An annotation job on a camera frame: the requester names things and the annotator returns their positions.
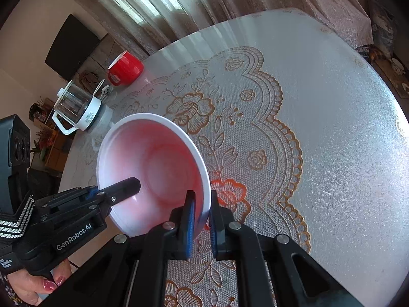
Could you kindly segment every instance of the mug handle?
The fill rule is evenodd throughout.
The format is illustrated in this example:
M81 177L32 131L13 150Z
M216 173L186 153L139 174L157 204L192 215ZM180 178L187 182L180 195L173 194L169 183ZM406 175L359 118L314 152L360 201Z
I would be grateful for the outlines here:
M58 115L58 113L56 111L54 111L52 119L55 122L55 124L58 126L58 128L60 128L60 131L62 131L64 135L69 135L69 134L73 133L74 131L76 131L78 129L77 127L74 127L74 126L71 127L68 130L65 129L64 126L62 125L62 123L60 122L60 120L58 120L57 115Z
M113 85L121 85L120 82L117 82L117 81L115 81L115 80L113 79L112 74L111 74L111 71L108 72L108 79L109 79L109 81L110 81Z

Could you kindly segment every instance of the curtain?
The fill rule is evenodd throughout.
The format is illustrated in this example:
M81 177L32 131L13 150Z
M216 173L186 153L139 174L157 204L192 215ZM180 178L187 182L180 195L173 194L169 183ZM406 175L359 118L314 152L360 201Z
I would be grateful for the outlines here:
M179 38L250 13L295 7L351 47L371 44L371 21L357 0L75 0L125 49L145 59Z

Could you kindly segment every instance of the camera lens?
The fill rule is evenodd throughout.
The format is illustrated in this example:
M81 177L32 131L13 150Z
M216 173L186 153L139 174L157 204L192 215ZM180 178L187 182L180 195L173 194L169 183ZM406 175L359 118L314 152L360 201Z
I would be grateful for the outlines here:
M25 160L25 155L26 155L26 149L25 149L25 142L23 140L23 141L21 141L21 158L22 158L22 160Z
M20 154L21 154L20 140L18 139L18 137L16 137L14 140L14 156L16 157L17 160L19 160Z

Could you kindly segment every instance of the glass kettle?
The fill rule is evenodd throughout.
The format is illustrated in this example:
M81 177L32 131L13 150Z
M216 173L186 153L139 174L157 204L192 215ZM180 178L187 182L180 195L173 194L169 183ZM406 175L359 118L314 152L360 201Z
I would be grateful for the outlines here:
M101 101L98 98L77 87L73 81L70 81L65 89L60 89L57 96L58 100L54 105L55 112L52 119L65 135L69 135L77 129L85 131L101 107ZM58 116L69 122L72 127L65 129L58 120Z

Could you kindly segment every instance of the red mug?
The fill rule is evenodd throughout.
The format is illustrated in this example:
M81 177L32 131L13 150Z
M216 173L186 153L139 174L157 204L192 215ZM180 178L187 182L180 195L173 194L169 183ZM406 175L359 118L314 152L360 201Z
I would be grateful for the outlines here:
M113 85L130 85L144 70L144 65L128 51L121 53L108 68Z

